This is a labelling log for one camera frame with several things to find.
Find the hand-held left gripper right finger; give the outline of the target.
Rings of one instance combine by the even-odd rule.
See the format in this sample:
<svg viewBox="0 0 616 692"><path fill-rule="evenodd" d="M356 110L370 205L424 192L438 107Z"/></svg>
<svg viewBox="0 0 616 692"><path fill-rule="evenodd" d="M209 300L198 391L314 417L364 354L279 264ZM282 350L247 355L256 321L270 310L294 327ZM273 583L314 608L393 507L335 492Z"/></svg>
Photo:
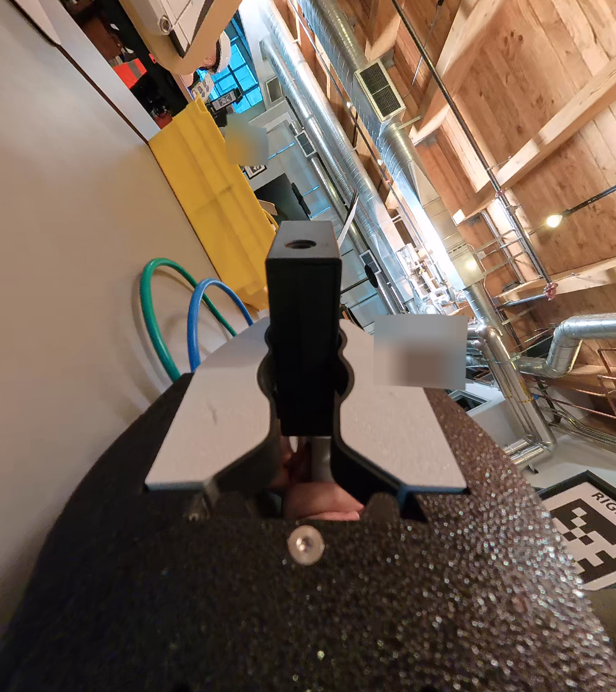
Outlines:
<svg viewBox="0 0 616 692"><path fill-rule="evenodd" d="M463 493L466 480L425 391L374 381L374 339L340 321L347 385L336 397L332 476L351 495Z"/></svg>

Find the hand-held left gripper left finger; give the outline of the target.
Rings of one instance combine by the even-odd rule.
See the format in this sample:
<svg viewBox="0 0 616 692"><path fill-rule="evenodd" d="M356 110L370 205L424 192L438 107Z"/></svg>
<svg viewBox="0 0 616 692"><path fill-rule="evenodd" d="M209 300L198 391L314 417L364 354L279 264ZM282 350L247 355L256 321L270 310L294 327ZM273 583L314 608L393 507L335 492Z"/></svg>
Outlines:
<svg viewBox="0 0 616 692"><path fill-rule="evenodd" d="M150 491L262 491L281 466L275 405L267 393L269 317L197 368L145 485Z"/></svg>

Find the black network switch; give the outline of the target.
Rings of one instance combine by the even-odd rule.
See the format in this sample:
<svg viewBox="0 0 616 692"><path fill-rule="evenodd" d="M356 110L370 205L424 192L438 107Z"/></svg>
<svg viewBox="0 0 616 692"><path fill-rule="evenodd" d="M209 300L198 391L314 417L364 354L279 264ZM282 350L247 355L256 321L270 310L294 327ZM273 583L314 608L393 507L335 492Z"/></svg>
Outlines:
<svg viewBox="0 0 616 692"><path fill-rule="evenodd" d="M269 350L282 433L329 437L342 260L330 221L283 221L265 262Z"/></svg>

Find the yellow plastic bin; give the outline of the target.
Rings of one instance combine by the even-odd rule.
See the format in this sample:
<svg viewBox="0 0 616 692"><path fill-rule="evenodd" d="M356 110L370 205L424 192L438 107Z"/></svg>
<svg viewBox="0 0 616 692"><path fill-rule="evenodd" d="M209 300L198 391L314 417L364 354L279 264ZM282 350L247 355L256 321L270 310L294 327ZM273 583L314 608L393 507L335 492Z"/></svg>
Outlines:
<svg viewBox="0 0 616 692"><path fill-rule="evenodd" d="M204 101L194 99L149 141L219 278L241 300L269 307L265 261L275 228Z"/></svg>

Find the person's left hand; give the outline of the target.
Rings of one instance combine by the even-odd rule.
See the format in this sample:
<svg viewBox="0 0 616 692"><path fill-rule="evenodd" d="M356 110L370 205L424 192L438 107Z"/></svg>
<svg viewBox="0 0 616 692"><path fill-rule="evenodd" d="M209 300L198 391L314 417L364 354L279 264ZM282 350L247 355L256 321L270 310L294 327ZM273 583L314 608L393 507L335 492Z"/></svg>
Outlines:
<svg viewBox="0 0 616 692"><path fill-rule="evenodd" d="M280 438L281 461L270 490L282 499L289 520L359 520L364 505L335 482L318 480L313 473L311 442Z"/></svg>

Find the metal vent grille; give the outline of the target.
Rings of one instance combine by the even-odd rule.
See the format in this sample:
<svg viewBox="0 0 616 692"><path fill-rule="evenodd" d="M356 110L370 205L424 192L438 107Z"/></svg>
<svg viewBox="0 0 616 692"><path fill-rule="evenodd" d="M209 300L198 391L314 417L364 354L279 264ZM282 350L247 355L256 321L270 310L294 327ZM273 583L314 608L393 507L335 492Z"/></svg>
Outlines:
<svg viewBox="0 0 616 692"><path fill-rule="evenodd" d="M356 70L355 80L380 123L386 123L405 111L404 101L381 59Z"/></svg>

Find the red plastic bin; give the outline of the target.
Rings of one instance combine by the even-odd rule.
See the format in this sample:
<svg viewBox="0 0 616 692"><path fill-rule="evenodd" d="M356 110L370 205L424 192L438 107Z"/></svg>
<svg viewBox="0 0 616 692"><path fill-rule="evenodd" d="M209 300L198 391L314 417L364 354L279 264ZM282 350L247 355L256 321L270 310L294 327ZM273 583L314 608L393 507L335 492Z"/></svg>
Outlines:
<svg viewBox="0 0 616 692"><path fill-rule="evenodd" d="M139 58L132 59L128 62L123 62L120 58L117 58L112 62L113 71L122 80L127 89L132 89L133 86L147 74L147 69Z"/></svg>

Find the silver air duct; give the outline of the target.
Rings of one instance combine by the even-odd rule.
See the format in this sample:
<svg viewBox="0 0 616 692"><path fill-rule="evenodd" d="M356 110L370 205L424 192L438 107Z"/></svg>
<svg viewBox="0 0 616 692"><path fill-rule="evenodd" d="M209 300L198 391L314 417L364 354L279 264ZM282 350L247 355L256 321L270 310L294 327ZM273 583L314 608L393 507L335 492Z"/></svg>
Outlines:
<svg viewBox="0 0 616 692"><path fill-rule="evenodd" d="M347 201L356 195L355 218L358 228L367 237L386 275L394 283L406 307L417 308L415 279L400 255L405 244L395 228L385 204L368 176L347 134L334 114L327 97L308 67L281 13L272 1L258 1L259 13L269 35L261 41L266 59L279 79L282 89L299 113L320 158L330 166L334 183L340 186ZM528 467L545 459L554 450L554 436L531 397L509 352L502 344L501 324L483 287L477 270L479 265L463 245L451 257L437 230L426 215L416 194L409 189L405 216L409 218L425 247L432 255L434 268L446 284L463 293L475 315L476 322L468 330L468 341L481 342L491 374L502 390L514 417L525 436L505 448L505 453L519 466Z"/></svg>
<svg viewBox="0 0 616 692"><path fill-rule="evenodd" d="M562 378L571 372L583 341L616 339L616 313L573 316L559 324L545 358L522 357L515 367L522 374Z"/></svg>

